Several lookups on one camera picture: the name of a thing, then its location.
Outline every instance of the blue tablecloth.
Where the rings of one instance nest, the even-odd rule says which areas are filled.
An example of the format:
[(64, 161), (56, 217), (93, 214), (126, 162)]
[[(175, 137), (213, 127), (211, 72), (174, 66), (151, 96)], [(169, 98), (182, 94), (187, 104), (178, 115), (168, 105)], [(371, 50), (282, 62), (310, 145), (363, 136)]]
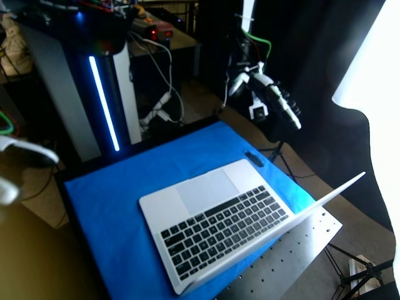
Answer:
[[(301, 187), (223, 122), (65, 183), (77, 218), (113, 300), (177, 299), (138, 199), (257, 154), (254, 166), (288, 206), (314, 202)], [(182, 299), (211, 299), (250, 266), (269, 243)]]

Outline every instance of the metal plate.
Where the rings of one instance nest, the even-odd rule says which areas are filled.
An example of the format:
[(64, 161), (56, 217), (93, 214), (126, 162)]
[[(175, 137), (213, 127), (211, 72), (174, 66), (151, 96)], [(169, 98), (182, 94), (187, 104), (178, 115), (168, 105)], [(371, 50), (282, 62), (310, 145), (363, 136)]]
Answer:
[(283, 235), (217, 297), (280, 299), (341, 229), (324, 208)]

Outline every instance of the brown floor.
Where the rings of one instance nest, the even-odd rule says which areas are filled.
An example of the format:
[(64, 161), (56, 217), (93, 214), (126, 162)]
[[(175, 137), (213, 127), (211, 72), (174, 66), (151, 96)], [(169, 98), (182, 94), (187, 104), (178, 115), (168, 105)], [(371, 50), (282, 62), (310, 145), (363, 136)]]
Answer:
[[(212, 114), (220, 103), (215, 95), (196, 82), (185, 84), (182, 87), (182, 96), (185, 99), (184, 120), (186, 123)], [(253, 124), (247, 122), (232, 109), (225, 109), (221, 114), (221, 119), (255, 147), (273, 146)], [(284, 146), (283, 154), (294, 174), (305, 176), (313, 173), (288, 145)], [(285, 170), (279, 158), (276, 160), (276, 165)], [(20, 185), (24, 198), (41, 189), (48, 179), (49, 172), (50, 169), (18, 166), (17, 162), (13, 161), (12, 154), (0, 154), (0, 175)], [(315, 198), (331, 190), (331, 187), (317, 176), (299, 179), (299, 184)], [(24, 202), (24, 205), (52, 227), (62, 226), (60, 233), (63, 233), (66, 238), (73, 239), (69, 226), (63, 226), (68, 223), (68, 217), (65, 216), (65, 209), (54, 180), (42, 194)], [(394, 257), (393, 234), (369, 219), (343, 197), (339, 196), (331, 201), (326, 208), (343, 223), (343, 228), (332, 241), (334, 244), (355, 255), (362, 254), (376, 264)], [(334, 250), (332, 253), (337, 258), (341, 269), (345, 273), (348, 272), (348, 260), (341, 254), (336, 255)], [(382, 276), (385, 283), (393, 281), (391, 270), (384, 272)], [(338, 283), (339, 279), (334, 269), (322, 253), (290, 287), (283, 299), (330, 299)]]

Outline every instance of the black key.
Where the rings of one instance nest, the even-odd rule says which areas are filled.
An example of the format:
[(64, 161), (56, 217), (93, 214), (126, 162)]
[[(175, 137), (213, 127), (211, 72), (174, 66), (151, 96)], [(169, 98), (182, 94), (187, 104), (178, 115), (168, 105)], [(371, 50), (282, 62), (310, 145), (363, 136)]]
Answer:
[(217, 247), (217, 250), (218, 250), (219, 252), (225, 250), (225, 246), (224, 246), (224, 244), (221, 243), (221, 242), (220, 242), (219, 244), (216, 244), (216, 247)]
[(165, 246), (167, 246), (167, 247), (172, 246), (173, 244), (176, 244), (177, 242), (182, 241), (184, 238), (185, 238), (185, 235), (183, 234), (183, 232), (175, 234), (174, 236), (171, 236), (164, 241)]
[(199, 214), (198, 216), (194, 217), (196, 219), (197, 222), (200, 222), (202, 220), (204, 220), (206, 217), (204, 217), (203, 214)]
[(243, 229), (246, 227), (246, 224), (243, 221), (240, 221), (237, 225), (239, 226), (240, 229)]
[(214, 255), (216, 255), (218, 252), (215, 249), (215, 247), (211, 247), (210, 249), (208, 249), (208, 255), (210, 255), (211, 257), (213, 257)]
[(246, 231), (247, 231), (248, 234), (252, 234), (252, 233), (254, 233), (254, 228), (249, 226), (249, 227), (246, 228)]
[(178, 224), (179, 228), (181, 228), (181, 230), (188, 228), (188, 225), (186, 224), (186, 222), (182, 222)]
[(235, 205), (236, 203), (239, 203), (238, 198), (226, 201), (225, 203), (222, 203), (219, 206), (209, 209), (208, 211), (205, 212), (205, 214), (207, 217), (212, 216), (213, 214), (219, 213), (220, 211), (223, 211), (224, 209), (228, 208), (229, 206)]
[(191, 238), (184, 241), (186, 247), (190, 247), (193, 245), (193, 241)]
[(261, 224), (262, 227), (265, 227), (265, 226), (268, 225), (268, 222), (265, 221), (264, 219), (262, 219), (262, 220), (260, 221), (260, 224)]
[(195, 256), (190, 260), (190, 263), (192, 264), (192, 266), (196, 267), (200, 263), (200, 260), (197, 256)]
[(181, 256), (179, 254), (177, 256), (174, 256), (172, 258), (172, 262), (174, 263), (174, 266), (180, 264), (182, 262)]
[(238, 232), (238, 231), (239, 231), (238, 226), (237, 226), (236, 224), (232, 225), (232, 226), (231, 226), (231, 231), (232, 231), (233, 233)]
[(186, 279), (186, 278), (188, 278), (189, 277), (189, 274), (185, 274), (185, 275), (182, 275), (181, 277), (179, 277), (181, 280), (183, 280), (183, 279)]
[(241, 232), (239, 232), (239, 235), (242, 239), (244, 239), (246, 236), (248, 236), (248, 233), (244, 230), (242, 230)]
[(200, 252), (200, 249), (195, 245), (192, 248), (190, 248), (190, 251), (192, 252), (193, 255), (196, 255), (197, 253)]
[(257, 214), (258, 214), (258, 216), (259, 216), (260, 218), (265, 217), (265, 212), (263, 212), (263, 211), (259, 211), (259, 212), (257, 212)]
[(199, 244), (200, 249), (205, 250), (208, 248), (208, 244), (206, 241), (203, 241)]
[(171, 234), (169, 233), (168, 229), (167, 229), (167, 230), (164, 230), (164, 231), (161, 233), (161, 236), (162, 236), (164, 239), (165, 239), (165, 238), (168, 238), (170, 235), (171, 235)]
[(253, 215), (251, 216), (251, 219), (252, 219), (254, 222), (260, 220), (260, 218), (259, 218), (256, 214), (253, 214)]
[(233, 242), (232, 242), (232, 240), (231, 239), (226, 239), (225, 241), (224, 241), (224, 244), (225, 244), (225, 246), (228, 248), (228, 247), (231, 247), (232, 245), (233, 245)]
[(240, 241), (239, 235), (234, 234), (234, 235), (232, 236), (232, 240), (233, 240), (235, 243), (239, 242), (239, 241)]
[(216, 219), (215, 217), (210, 217), (210, 218), (208, 219), (208, 221), (210, 222), (210, 224), (215, 224), (215, 223), (217, 223), (217, 219)]
[(201, 232), (201, 236), (202, 236), (203, 239), (208, 238), (208, 237), (210, 236), (210, 232), (208, 232), (207, 229), (206, 229), (206, 230), (203, 230), (203, 231)]
[(250, 225), (251, 223), (253, 223), (253, 221), (249, 217), (244, 219), (244, 222), (246, 222), (247, 225)]
[(169, 228), (169, 230), (171, 230), (172, 234), (176, 234), (179, 231), (177, 226), (173, 226), (173, 227)]
[(255, 230), (260, 230), (261, 229), (261, 225), (258, 222), (255, 222), (253, 225)]
[(190, 264), (186, 261), (183, 264), (180, 264), (178, 267), (176, 267), (176, 271), (178, 275), (182, 275), (185, 272), (188, 272), (190, 270)]
[(192, 236), (192, 235), (193, 235), (193, 230), (192, 230), (191, 228), (187, 228), (187, 229), (185, 230), (185, 235), (186, 235), (186, 236)]
[(210, 226), (210, 224), (207, 222), (207, 220), (203, 221), (201, 224), (201, 227), (203, 228), (207, 228), (208, 226)]
[(215, 226), (211, 226), (208, 230), (211, 234), (214, 234), (218, 231), (217, 227), (215, 227)]
[(223, 240), (225, 238), (224, 235), (222, 233), (220, 233), (220, 232), (217, 233), (217, 235), (215, 237), (217, 238), (218, 241), (221, 241), (221, 240)]
[(225, 228), (225, 225), (224, 225), (224, 223), (219, 222), (219, 223), (217, 224), (217, 227), (218, 227), (219, 230), (223, 230), (223, 229)]
[(210, 246), (212, 246), (217, 242), (217, 240), (215, 239), (215, 237), (212, 236), (207, 240), (207, 242), (210, 244)]
[(183, 257), (183, 259), (188, 259), (192, 256), (192, 254), (190, 254), (189, 250), (185, 250), (181, 253), (181, 256)]
[(277, 210), (278, 208), (280, 208), (281, 206), (278, 203), (274, 203), (272, 204), (269, 208), (271, 208), (273, 211)]
[(198, 233), (201, 230), (201, 227), (200, 227), (199, 224), (196, 224), (196, 225), (193, 226), (193, 229), (194, 229), (195, 233)]
[(201, 241), (201, 236), (200, 236), (200, 234), (197, 234), (197, 235), (193, 236), (193, 241), (194, 241), (195, 243), (198, 243), (199, 241)]
[(224, 216), (229, 217), (231, 215), (231, 212), (228, 210), (225, 210), (224, 212)]
[(232, 216), (231, 219), (232, 219), (232, 222), (233, 222), (233, 223), (236, 223), (236, 222), (239, 221), (239, 217), (238, 217), (237, 215)]
[(224, 221), (224, 223), (225, 223), (226, 226), (232, 225), (231, 219), (226, 219), (226, 220)]
[(203, 252), (199, 255), (201, 261), (206, 261), (210, 257), (208, 256), (207, 252)]
[(268, 199), (265, 199), (265, 200), (263, 201), (263, 203), (264, 203), (265, 205), (270, 205), (270, 204), (273, 203), (273, 202), (275, 202), (275, 200), (274, 200), (274, 198), (272, 198), (272, 197), (270, 197), (270, 198), (268, 198)]
[(189, 226), (192, 226), (195, 223), (195, 220), (193, 218), (191, 218), (191, 219), (188, 219), (186, 222), (189, 224)]
[(257, 196), (256, 196), (256, 198), (257, 198), (257, 200), (258, 201), (260, 201), (260, 200), (262, 200), (262, 199), (264, 199), (264, 198), (267, 198), (269, 196), (269, 193), (268, 192), (262, 192), (261, 194), (258, 194)]
[(228, 237), (228, 236), (230, 236), (230, 235), (232, 234), (232, 231), (230, 231), (229, 228), (227, 228), (227, 229), (225, 229), (225, 230), (223, 231), (223, 233), (224, 233), (224, 235), (225, 235), (226, 237)]

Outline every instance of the silver laptop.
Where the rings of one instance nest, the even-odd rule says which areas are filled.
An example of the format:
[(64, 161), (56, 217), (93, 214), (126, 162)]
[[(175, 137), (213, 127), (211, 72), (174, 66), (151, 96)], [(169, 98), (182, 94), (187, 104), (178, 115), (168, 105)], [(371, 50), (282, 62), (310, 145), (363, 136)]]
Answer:
[(139, 200), (178, 295), (186, 294), (305, 220), (365, 172), (294, 214), (242, 159)]

